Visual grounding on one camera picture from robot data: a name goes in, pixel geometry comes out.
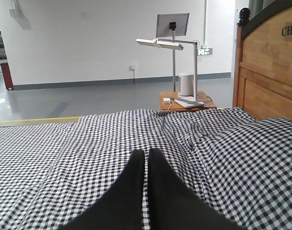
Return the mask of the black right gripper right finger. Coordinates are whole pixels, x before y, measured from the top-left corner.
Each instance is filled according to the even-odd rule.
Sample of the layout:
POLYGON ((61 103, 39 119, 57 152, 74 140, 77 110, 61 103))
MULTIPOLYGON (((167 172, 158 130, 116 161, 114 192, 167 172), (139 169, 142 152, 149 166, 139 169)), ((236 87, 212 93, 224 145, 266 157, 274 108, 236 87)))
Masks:
POLYGON ((177 176, 160 149, 148 158, 148 204, 153 230, 240 230, 199 199, 177 176))

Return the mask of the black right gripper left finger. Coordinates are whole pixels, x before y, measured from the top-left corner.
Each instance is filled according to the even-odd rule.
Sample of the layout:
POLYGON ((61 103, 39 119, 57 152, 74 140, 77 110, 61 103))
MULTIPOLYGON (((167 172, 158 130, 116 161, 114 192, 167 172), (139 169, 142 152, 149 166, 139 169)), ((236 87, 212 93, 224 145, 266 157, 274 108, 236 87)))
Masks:
POLYGON ((134 150, 124 170, 94 204, 60 230, 141 230, 144 151, 134 150))

